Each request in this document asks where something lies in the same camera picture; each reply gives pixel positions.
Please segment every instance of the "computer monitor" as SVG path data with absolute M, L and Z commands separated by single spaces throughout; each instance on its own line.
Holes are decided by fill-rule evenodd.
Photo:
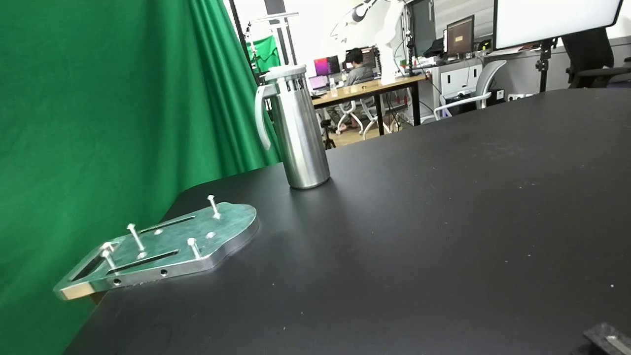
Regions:
M 329 77 L 329 75 L 341 73 L 337 55 L 319 57 L 319 59 L 313 61 L 313 65 L 315 65 L 315 75 L 317 77 Z
M 447 57 L 465 57 L 467 53 L 473 51 L 473 28 L 475 28 L 473 16 L 447 24 L 445 28 Z
M 617 22 L 623 0 L 495 0 L 495 48 L 536 44 Z

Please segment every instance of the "desk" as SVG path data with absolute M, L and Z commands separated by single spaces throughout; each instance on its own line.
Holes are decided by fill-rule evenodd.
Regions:
M 260 211 L 213 274 L 108 292 L 69 353 L 570 353 L 631 334 L 631 101 L 556 91 L 197 186 Z
M 418 109 L 418 83 L 424 81 L 424 75 L 416 77 L 400 77 L 390 83 L 380 83 L 380 81 L 368 81 L 353 87 L 339 87 L 337 95 L 333 97 L 331 93 L 319 97 L 313 101 L 315 109 L 345 103 L 345 101 L 355 101 L 363 97 L 374 97 L 376 103 L 376 121 L 378 121 L 378 134 L 382 136 L 382 109 L 380 109 L 380 95 L 396 89 L 410 87 L 412 91 L 412 115 L 414 115 L 414 126 L 420 124 L 420 109 Z

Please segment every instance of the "black object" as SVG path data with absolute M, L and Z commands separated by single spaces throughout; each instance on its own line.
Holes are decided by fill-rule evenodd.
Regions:
M 467 53 L 473 51 L 473 36 L 475 36 L 475 16 L 461 18 L 457 22 L 447 24 L 445 38 L 447 57 L 463 59 Z
M 432 48 L 426 50 L 424 57 L 443 55 L 443 38 L 432 42 Z
M 213 274 L 104 296 L 67 353 L 568 353 L 631 330 L 631 101 L 552 91 L 183 192 L 262 235 Z
M 424 53 L 432 48 L 435 40 L 435 16 L 432 0 L 414 0 L 406 4 L 410 16 L 410 42 L 418 53 Z
M 570 87 L 607 87 L 611 77 L 631 73 L 631 65 L 613 67 L 605 28 L 564 36 L 562 40 L 570 55 Z

